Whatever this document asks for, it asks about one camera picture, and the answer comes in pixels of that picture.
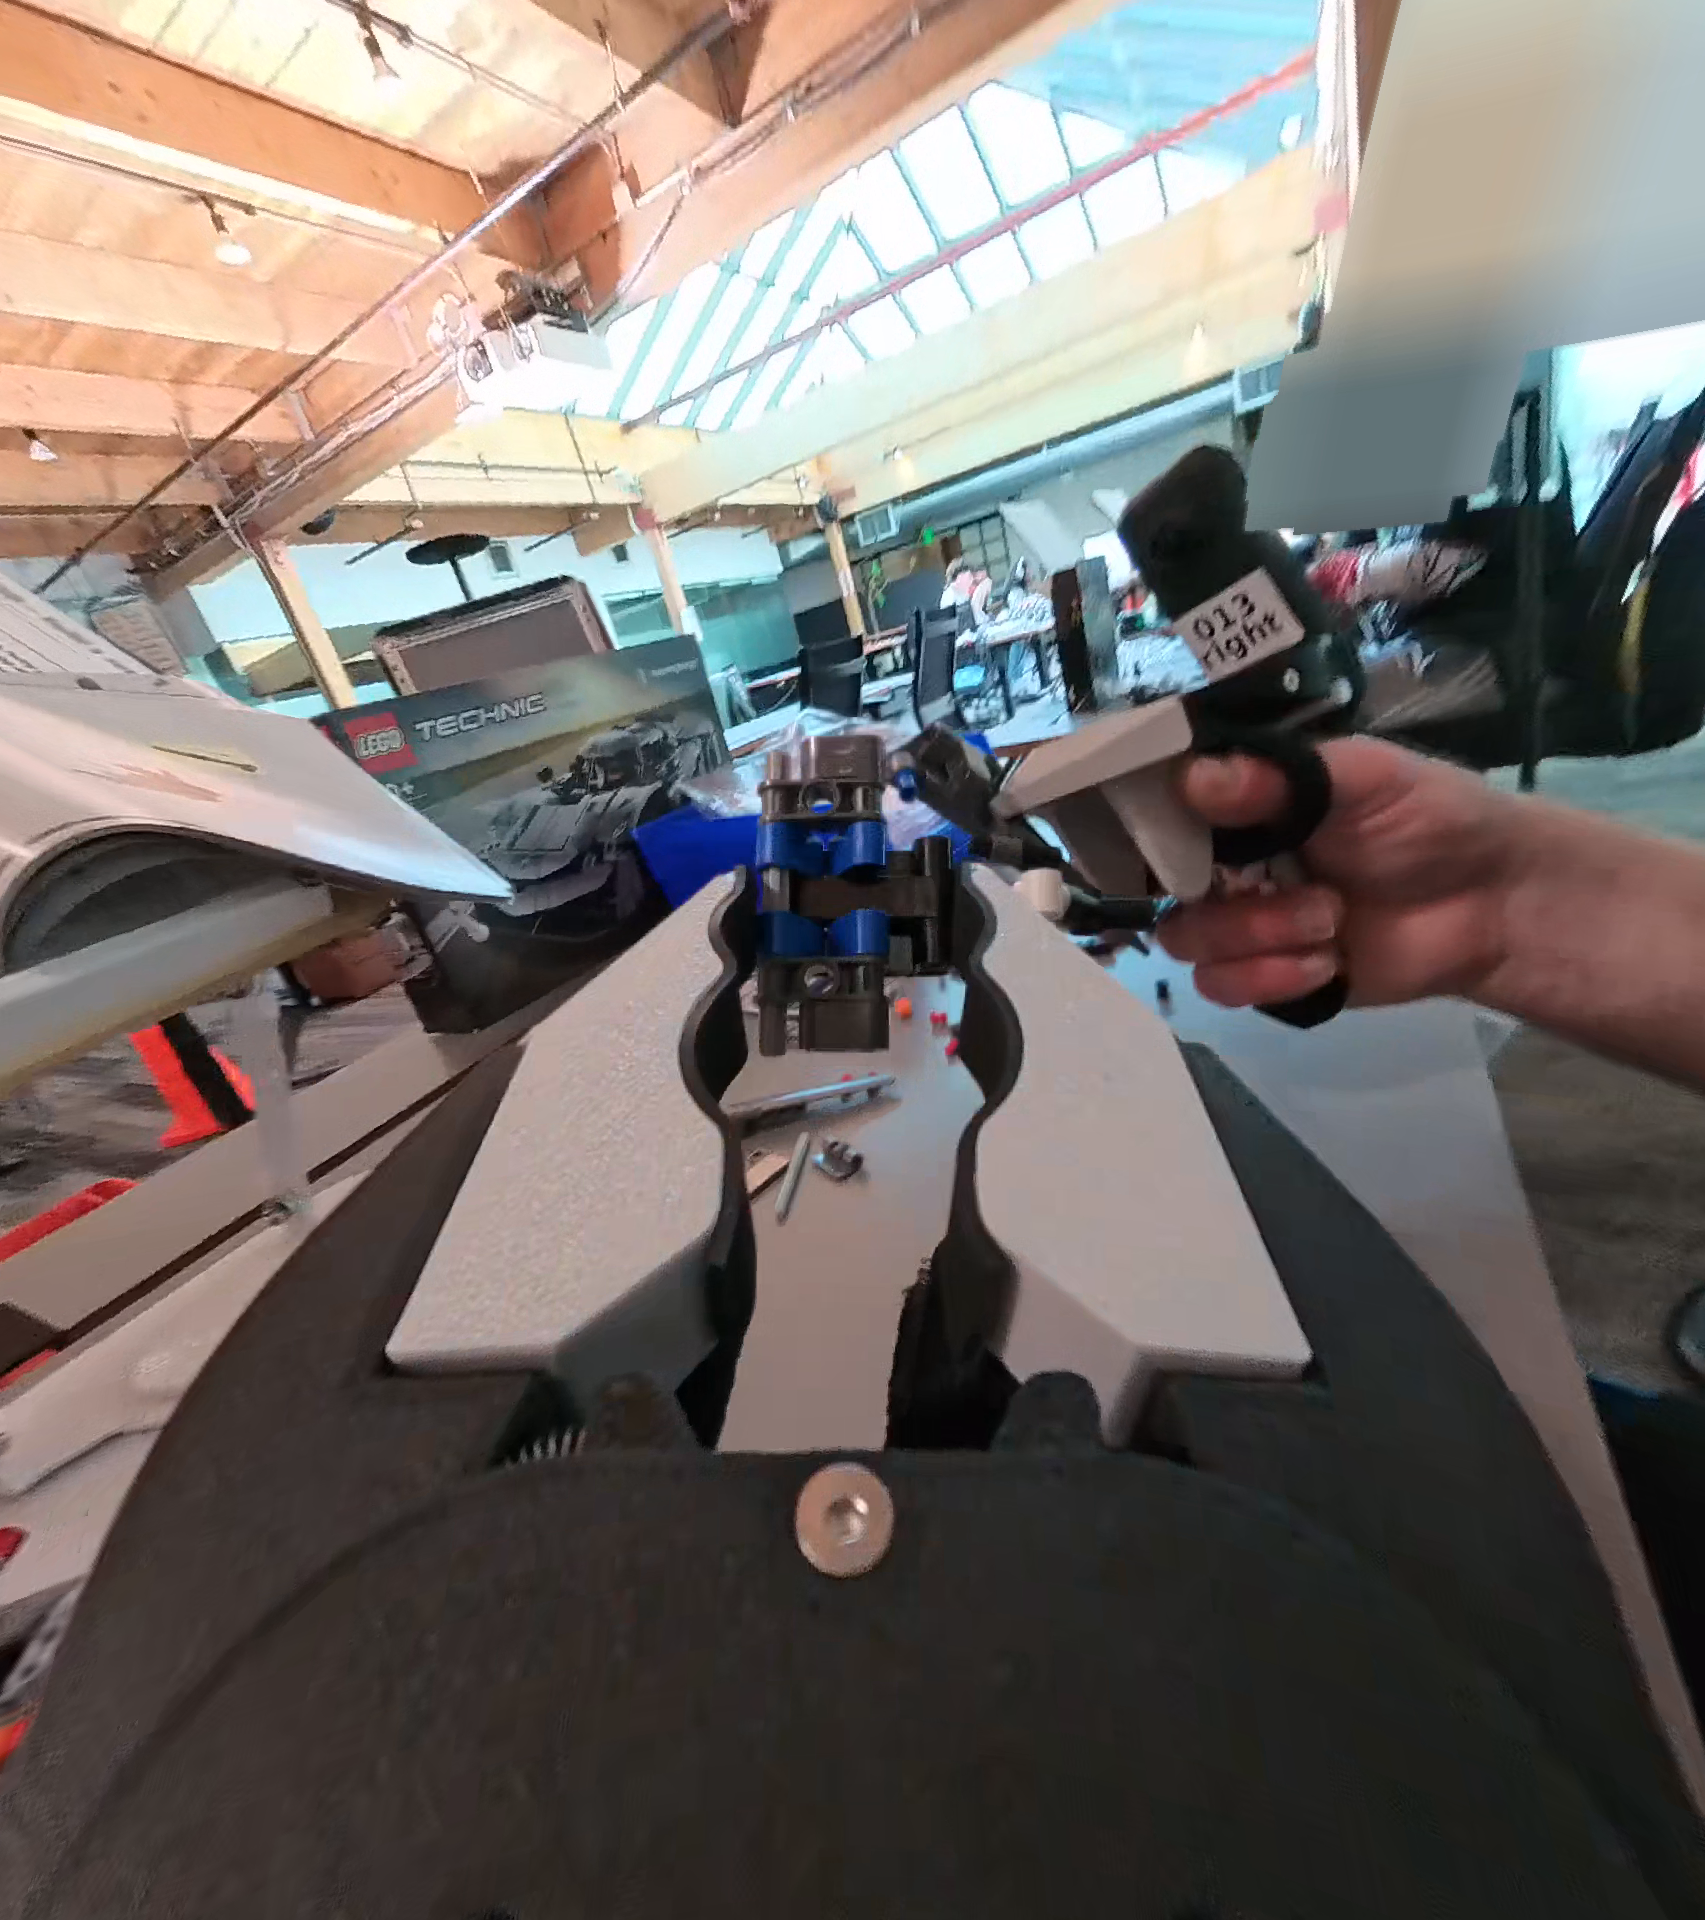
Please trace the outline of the long grey lego panel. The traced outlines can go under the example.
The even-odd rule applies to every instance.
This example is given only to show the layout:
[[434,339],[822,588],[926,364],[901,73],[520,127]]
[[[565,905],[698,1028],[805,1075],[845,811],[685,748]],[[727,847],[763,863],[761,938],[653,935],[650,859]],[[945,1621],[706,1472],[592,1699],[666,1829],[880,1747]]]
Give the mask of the long grey lego panel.
[[740,1102],[727,1117],[742,1135],[752,1135],[809,1117],[853,1113],[893,1089],[891,1073],[843,1075],[824,1085]]

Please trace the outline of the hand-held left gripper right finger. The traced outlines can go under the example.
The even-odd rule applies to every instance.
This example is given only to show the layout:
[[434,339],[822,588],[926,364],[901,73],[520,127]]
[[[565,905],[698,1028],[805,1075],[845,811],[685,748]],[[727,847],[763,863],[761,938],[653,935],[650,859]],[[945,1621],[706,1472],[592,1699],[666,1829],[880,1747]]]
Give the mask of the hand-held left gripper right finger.
[[967,1336],[1019,1383],[1082,1378],[1107,1443],[1166,1375],[1299,1380],[1313,1348],[1172,1028],[995,875],[957,909]]

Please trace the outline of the blue plastic bin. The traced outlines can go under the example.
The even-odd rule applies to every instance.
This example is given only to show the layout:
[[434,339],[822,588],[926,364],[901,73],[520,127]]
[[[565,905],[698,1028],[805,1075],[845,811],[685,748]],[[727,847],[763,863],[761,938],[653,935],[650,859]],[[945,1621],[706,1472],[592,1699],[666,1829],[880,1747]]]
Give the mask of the blue plastic bin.
[[635,828],[635,847],[668,909],[685,905],[714,879],[752,868],[761,816],[710,814],[684,803]]

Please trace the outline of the blue and grey lego assembly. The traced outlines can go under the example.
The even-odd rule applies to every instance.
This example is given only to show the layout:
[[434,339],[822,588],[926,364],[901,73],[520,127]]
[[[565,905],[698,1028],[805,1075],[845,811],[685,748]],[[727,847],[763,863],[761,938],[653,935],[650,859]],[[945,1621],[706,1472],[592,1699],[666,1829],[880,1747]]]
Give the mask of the blue and grey lego assembly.
[[1034,881],[1040,917],[1075,938],[1142,938],[1170,913],[1157,892],[1092,890],[1037,828],[1001,811],[1009,779],[945,726],[898,750],[878,731],[840,731],[770,752],[752,859],[761,1054],[884,1050],[891,986],[967,965],[967,867]]

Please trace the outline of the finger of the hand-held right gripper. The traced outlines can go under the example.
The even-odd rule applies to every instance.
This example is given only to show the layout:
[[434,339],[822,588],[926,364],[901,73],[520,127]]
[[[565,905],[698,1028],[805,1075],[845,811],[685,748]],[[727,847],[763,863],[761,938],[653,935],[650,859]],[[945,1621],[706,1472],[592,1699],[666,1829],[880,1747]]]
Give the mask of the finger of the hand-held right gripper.
[[1082,716],[1071,729],[1034,742],[1013,765],[992,797],[992,811],[1001,819],[1025,818],[1166,767],[1193,746],[1195,726],[1183,700]]
[[1187,807],[1176,768],[1125,777],[1055,803],[1055,828],[1084,879],[1113,895],[1203,898],[1215,872],[1212,828]]

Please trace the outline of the person's right forearm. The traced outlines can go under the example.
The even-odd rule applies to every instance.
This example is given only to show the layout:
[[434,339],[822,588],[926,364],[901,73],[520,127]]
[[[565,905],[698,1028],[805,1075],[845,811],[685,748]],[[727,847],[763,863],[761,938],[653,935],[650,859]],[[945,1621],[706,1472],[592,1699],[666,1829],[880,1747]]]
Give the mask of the person's right forearm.
[[1705,1096],[1705,847],[1496,795],[1468,998]]

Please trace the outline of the person's right hand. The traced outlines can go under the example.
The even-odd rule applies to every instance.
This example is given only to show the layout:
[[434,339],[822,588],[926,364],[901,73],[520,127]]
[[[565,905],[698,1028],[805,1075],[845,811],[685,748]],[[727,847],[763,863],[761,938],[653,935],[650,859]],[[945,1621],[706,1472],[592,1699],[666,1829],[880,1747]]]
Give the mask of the person's right hand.
[[1159,944],[1227,1008],[1295,1002],[1335,979],[1358,1006],[1481,999],[1510,959],[1521,797],[1365,736],[1332,740],[1320,759],[1332,807],[1301,875],[1176,905]]

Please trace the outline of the white ceiling projector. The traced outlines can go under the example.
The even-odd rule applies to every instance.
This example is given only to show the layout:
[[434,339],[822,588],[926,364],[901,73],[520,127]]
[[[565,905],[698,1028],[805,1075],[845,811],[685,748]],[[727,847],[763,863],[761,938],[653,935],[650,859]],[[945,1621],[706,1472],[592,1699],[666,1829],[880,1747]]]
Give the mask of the white ceiling projector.
[[500,297],[441,302],[458,418],[521,412],[599,418],[615,386],[608,341],[571,295],[545,277],[507,272]]

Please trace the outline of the black backpack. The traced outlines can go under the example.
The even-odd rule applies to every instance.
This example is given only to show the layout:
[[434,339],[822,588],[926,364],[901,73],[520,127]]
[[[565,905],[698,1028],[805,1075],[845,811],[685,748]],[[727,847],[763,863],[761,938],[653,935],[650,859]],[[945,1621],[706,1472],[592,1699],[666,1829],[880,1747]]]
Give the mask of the black backpack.
[[1521,782],[1545,759],[1662,752],[1705,726],[1705,383],[1641,407],[1547,600],[1541,680],[1521,700]]

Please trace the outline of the lego instruction booklet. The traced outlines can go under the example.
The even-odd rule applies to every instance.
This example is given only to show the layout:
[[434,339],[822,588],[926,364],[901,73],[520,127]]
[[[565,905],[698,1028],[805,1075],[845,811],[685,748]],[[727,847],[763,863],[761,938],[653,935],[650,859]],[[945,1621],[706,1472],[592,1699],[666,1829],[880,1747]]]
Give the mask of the lego instruction booklet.
[[0,573],[0,973],[273,879],[507,900],[310,721],[157,673]]

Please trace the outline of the clear bags of lego parts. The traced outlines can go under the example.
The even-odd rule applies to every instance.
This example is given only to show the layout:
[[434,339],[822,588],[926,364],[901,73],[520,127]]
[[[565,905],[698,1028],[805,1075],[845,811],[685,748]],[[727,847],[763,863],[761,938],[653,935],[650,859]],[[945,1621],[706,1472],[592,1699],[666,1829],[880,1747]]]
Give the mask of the clear bags of lego parts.
[[755,819],[764,807],[770,774],[777,771],[777,762],[786,756],[788,748],[770,744],[710,773],[678,782],[676,800],[694,807],[706,819]]

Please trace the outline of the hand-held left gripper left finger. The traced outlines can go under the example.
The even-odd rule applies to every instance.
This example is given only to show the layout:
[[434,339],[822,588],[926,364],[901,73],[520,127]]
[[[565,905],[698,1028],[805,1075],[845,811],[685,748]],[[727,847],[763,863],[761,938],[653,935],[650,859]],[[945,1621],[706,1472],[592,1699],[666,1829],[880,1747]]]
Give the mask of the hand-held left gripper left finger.
[[638,1375],[680,1391],[727,1341],[752,881],[710,881],[536,1024],[384,1355],[401,1375]]

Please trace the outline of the black round disc on pole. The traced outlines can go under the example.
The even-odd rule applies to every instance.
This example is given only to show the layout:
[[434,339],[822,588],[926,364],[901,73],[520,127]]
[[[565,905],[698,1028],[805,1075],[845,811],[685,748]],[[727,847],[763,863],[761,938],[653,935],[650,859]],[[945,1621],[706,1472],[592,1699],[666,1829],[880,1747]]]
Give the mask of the black round disc on pole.
[[450,575],[467,605],[497,597],[518,584],[510,544],[481,534],[441,534],[411,542],[406,547],[406,561],[414,569]]

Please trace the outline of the lego set box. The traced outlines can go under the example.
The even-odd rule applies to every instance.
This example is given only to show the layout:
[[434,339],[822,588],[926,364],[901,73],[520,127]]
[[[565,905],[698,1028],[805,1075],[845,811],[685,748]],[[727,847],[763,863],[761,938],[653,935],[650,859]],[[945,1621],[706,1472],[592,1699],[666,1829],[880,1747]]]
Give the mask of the lego set box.
[[507,885],[408,904],[422,1024],[475,1033],[636,944],[665,912],[640,828],[732,756],[698,643],[650,640],[332,711],[316,728]]

